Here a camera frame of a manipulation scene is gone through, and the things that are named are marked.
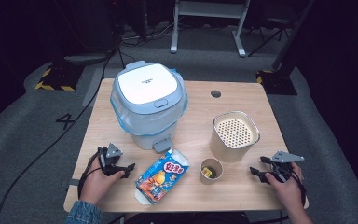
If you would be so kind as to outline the small brown paper cup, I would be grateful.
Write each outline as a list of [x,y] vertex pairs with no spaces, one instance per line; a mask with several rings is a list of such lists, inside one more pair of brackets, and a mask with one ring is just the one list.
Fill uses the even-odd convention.
[[[213,172],[213,175],[212,175],[211,178],[207,178],[201,172],[201,169],[203,167],[208,167]],[[215,181],[217,181],[222,176],[223,173],[224,173],[224,169],[223,169],[222,163],[219,160],[215,159],[215,158],[205,159],[200,165],[200,181],[204,185],[213,184]]]

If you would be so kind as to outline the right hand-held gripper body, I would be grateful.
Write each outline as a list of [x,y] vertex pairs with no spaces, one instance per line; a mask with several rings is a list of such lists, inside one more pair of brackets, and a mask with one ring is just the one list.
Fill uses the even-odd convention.
[[303,156],[298,156],[284,151],[277,151],[273,156],[268,157],[273,162],[269,164],[270,172],[281,183],[286,182],[293,172],[292,162],[303,161]]

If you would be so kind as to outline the black slanted stand pole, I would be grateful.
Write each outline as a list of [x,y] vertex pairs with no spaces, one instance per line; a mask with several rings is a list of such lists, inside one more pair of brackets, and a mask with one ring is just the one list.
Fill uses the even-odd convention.
[[290,47],[292,46],[292,44],[293,44],[293,42],[295,40],[295,37],[297,36],[298,30],[300,29],[302,23],[307,18],[314,1],[315,0],[307,0],[307,4],[306,4],[305,8],[302,10],[302,12],[300,13],[298,21],[295,24],[294,30],[292,31],[292,33],[289,36],[288,40],[285,42],[285,44],[282,47],[281,51],[279,52],[279,54],[275,58],[274,63],[272,64],[272,68],[274,70],[279,70],[282,67],[283,60],[284,60],[285,56],[288,54],[288,51],[289,51]]

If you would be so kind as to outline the black yellow striped base plate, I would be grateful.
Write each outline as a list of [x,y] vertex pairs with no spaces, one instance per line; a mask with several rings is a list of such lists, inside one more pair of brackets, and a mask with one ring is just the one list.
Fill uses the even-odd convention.
[[277,71],[260,70],[255,74],[266,94],[297,95],[290,77],[281,76]]
[[37,82],[37,90],[75,91],[84,66],[67,65],[58,67],[51,64]]

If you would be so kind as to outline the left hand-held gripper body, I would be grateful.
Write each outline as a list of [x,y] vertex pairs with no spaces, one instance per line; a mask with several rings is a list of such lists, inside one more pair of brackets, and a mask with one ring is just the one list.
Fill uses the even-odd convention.
[[110,176],[119,171],[127,171],[126,167],[116,166],[123,152],[114,144],[110,143],[108,147],[98,147],[98,152],[99,163],[105,175]]

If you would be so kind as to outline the person's dark lap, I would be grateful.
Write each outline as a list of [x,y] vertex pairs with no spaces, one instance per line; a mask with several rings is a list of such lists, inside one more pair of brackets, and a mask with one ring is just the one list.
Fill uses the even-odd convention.
[[250,224],[244,213],[141,213],[130,217],[125,224]]

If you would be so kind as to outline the person's right hand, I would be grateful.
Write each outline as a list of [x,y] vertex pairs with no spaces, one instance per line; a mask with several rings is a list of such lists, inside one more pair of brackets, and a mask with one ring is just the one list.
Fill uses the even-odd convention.
[[306,210],[302,204],[301,190],[292,177],[284,183],[279,182],[270,173],[265,174],[265,177],[274,188],[279,201],[292,221],[306,215]]

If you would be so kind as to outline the person's left hand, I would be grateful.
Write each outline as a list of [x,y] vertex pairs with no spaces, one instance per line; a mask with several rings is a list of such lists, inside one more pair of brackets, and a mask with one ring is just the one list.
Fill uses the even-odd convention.
[[119,171],[107,176],[101,170],[99,160],[94,159],[89,168],[88,176],[84,182],[79,200],[97,205],[124,174],[124,171]]

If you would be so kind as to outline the blue printed milk carton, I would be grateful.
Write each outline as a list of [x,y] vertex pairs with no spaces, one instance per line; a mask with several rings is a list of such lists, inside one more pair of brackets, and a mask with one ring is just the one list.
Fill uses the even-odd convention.
[[135,199],[143,205],[159,203],[189,167],[190,162],[182,152],[168,150],[135,181]]

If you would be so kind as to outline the white desk frame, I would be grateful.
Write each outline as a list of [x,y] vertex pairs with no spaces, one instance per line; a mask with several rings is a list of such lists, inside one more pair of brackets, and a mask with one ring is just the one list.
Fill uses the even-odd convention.
[[239,20],[237,29],[232,32],[232,36],[239,56],[245,57],[246,51],[241,43],[241,31],[247,16],[250,1],[251,0],[244,0],[244,2],[240,4],[231,4],[175,0],[170,52],[176,53],[178,50],[178,25],[180,16],[213,17]]

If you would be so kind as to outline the beige canister with perforated lid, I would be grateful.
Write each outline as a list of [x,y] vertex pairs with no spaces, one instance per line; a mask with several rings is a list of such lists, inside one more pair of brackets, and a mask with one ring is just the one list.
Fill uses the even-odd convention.
[[260,131],[244,112],[229,111],[213,119],[210,150],[223,162],[237,162],[260,140]]

